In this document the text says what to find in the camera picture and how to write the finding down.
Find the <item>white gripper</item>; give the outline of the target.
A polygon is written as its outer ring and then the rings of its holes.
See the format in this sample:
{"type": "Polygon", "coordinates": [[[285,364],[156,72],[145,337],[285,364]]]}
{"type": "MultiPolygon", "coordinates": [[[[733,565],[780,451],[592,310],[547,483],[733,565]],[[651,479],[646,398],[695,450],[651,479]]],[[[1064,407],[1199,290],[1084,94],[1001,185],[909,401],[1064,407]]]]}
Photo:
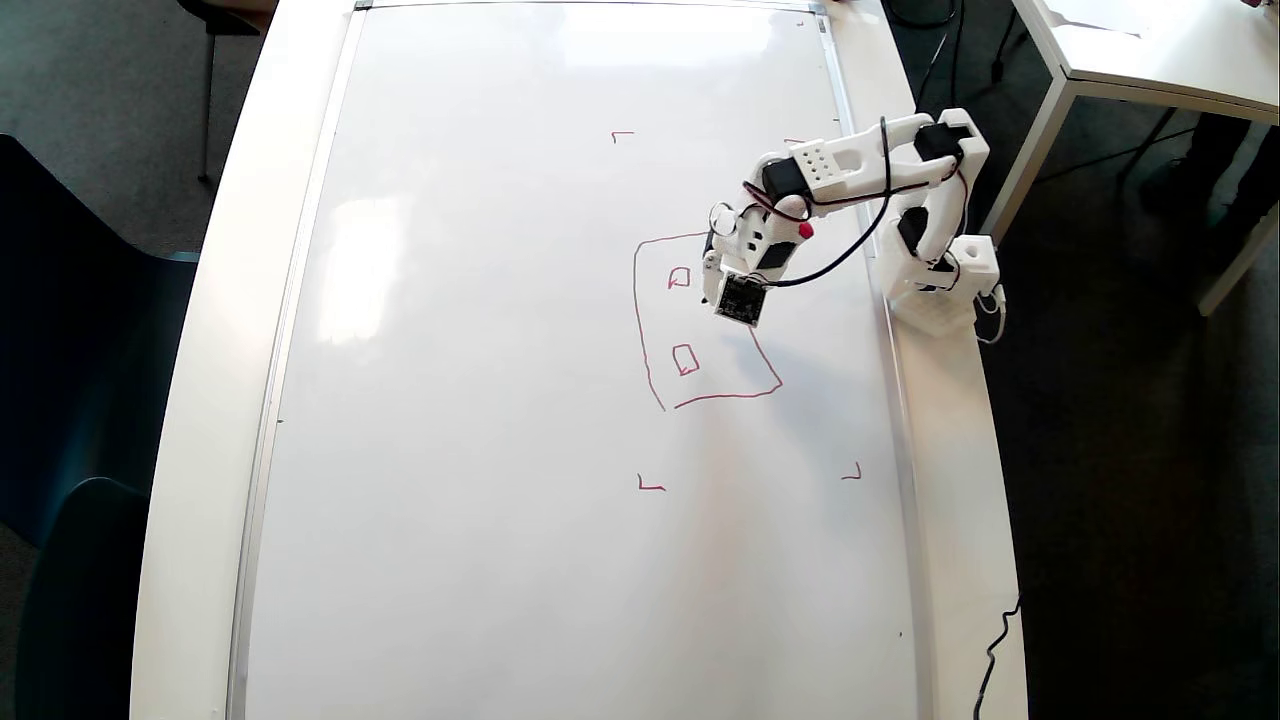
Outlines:
{"type": "Polygon", "coordinates": [[[731,273],[753,275],[765,283],[782,281],[800,245],[799,219],[762,205],[741,211],[714,205],[713,249],[704,252],[701,264],[703,302],[719,306],[724,278],[731,273]]]}

